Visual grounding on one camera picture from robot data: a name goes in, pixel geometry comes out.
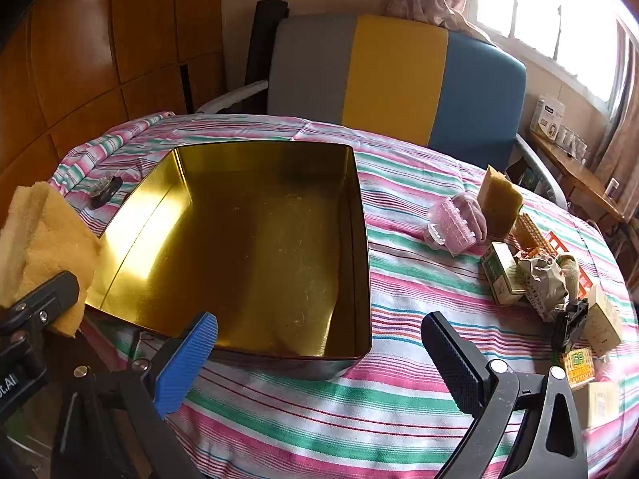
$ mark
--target gold metal tin box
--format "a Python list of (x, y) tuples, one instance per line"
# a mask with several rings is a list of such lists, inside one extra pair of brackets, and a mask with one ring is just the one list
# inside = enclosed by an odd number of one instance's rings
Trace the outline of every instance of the gold metal tin box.
[(325, 379), (371, 348), (366, 230), (348, 145), (178, 147), (103, 242), (87, 304), (166, 336), (212, 312), (213, 360)]

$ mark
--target striped tablecloth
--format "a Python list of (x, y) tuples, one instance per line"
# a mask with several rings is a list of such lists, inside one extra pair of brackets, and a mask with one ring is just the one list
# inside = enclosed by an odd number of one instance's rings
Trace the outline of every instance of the striped tablecloth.
[[(461, 336), (516, 370), (550, 365), (546, 326), (531, 307), (496, 306), (479, 257), (456, 258), (422, 241), (430, 205), (477, 193), (483, 171), (427, 148), (303, 119), (162, 113), (112, 129), (73, 149), (50, 183), (77, 209), (92, 182), (118, 172), (124, 185), (98, 211), (79, 210), (100, 234), (141, 178), (175, 146), (226, 140), (348, 143), (355, 150), (371, 267), (373, 349), (343, 376), (284, 379), (209, 362), (170, 423), (202, 472), (213, 477), (430, 478), (471, 423), (455, 406), (422, 347), (421, 319), (440, 310)], [(600, 282), (623, 318), (624, 342), (605, 375), (621, 387), (621, 415), (585, 432), (589, 477), (604, 477), (639, 416), (637, 318), (608, 247), (592, 227), (522, 191), (525, 210), (552, 229)], [(89, 312), (84, 334), (113, 368), (123, 366), (132, 329)], [(141, 350), (153, 354), (157, 340)], [(497, 477), (517, 433), (513, 415), (486, 472)]]

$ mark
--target chair armrest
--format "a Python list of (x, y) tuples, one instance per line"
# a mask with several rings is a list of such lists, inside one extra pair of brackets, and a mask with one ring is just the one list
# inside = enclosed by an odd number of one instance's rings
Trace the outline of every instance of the chair armrest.
[(252, 95), (259, 94), (268, 88), (268, 81), (256, 81), (250, 85), (237, 88), (224, 95), (216, 97), (212, 101), (197, 108), (197, 113), (217, 113), (220, 110), (224, 110), (236, 103), (242, 102), (244, 99), (251, 97)]
[(537, 153), (526, 143), (525, 140), (520, 137), (519, 134), (515, 136), (515, 145), (522, 153), (523, 160), (526, 161), (528, 167), (530, 167), (533, 173), (539, 178), (539, 182), (544, 186), (544, 190), (548, 199), (555, 205), (561, 207), (564, 211), (568, 210), (568, 203), (561, 187), (554, 179), (548, 168), (541, 161)]

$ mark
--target screw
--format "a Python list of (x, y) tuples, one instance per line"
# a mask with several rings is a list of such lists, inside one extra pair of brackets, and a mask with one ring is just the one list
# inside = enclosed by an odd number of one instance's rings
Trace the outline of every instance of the screw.
[(20, 330), (20, 331), (16, 331), (14, 334), (12, 334), (11, 336), (11, 343), (12, 344), (17, 344), (18, 342), (22, 342), (25, 338), (26, 338), (27, 334)]
[(491, 360), (490, 369), (492, 369), (496, 373), (505, 373), (508, 371), (508, 364), (503, 360)]
[(560, 367), (557, 367), (556, 365), (550, 368), (550, 374), (557, 378), (557, 380), (563, 380), (564, 378), (566, 378), (566, 371), (564, 371)]
[(89, 368), (85, 365), (79, 365), (73, 370), (73, 376), (76, 378), (84, 378), (89, 374)]
[(144, 372), (151, 367), (151, 362), (146, 358), (138, 358), (131, 364), (133, 371)]

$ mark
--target window frame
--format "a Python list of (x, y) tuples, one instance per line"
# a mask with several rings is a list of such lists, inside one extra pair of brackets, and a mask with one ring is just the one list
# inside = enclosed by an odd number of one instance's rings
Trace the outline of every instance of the window frame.
[[(602, 113), (606, 117), (610, 117), (613, 111), (613, 105), (615, 102), (615, 97), (621, 91), (621, 85), (623, 81), (623, 71), (626, 64), (627, 58), (627, 49), (626, 49), (626, 40), (625, 40), (625, 31), (621, 29), (621, 25), (617, 22), (617, 28), (619, 33), (617, 35), (617, 65), (615, 68), (615, 77), (613, 79), (612, 90), (610, 93), (610, 97), (608, 101), (604, 101), (598, 95), (592, 93), (586, 85), (584, 85), (579, 79), (576, 78), (573, 74), (568, 72), (564, 67), (562, 67), (555, 59), (552, 57), (548, 57), (545, 54), (542, 54), (535, 48), (530, 45), (524, 43), (521, 40), (518, 40), (514, 36), (515, 22), (517, 20), (517, 0), (513, 0), (512, 4), (512, 20), (510, 22), (510, 32), (508, 36), (504, 36), (501, 32), (494, 30), (493, 28), (488, 27), (484, 23), (481, 23), (477, 20), (477, 2), (478, 0), (468, 0), (465, 9), (465, 18), (471, 22), (473, 25), (476, 25), (481, 30), (485, 31), (490, 37), (491, 41), (495, 43), (497, 46), (501, 47), (506, 52), (515, 56), (516, 58), (523, 57), (526, 60), (534, 63), (540, 68), (546, 70), (551, 75), (554, 75), (557, 79), (559, 79), (564, 84), (567, 84), (571, 89), (573, 89), (576, 93), (581, 95), (584, 99), (586, 99), (594, 108), (596, 108), (600, 113)], [(557, 34), (557, 43), (555, 44), (554, 57), (557, 57), (557, 50), (559, 44), (559, 38), (561, 36), (561, 23), (559, 26), (559, 32)]]

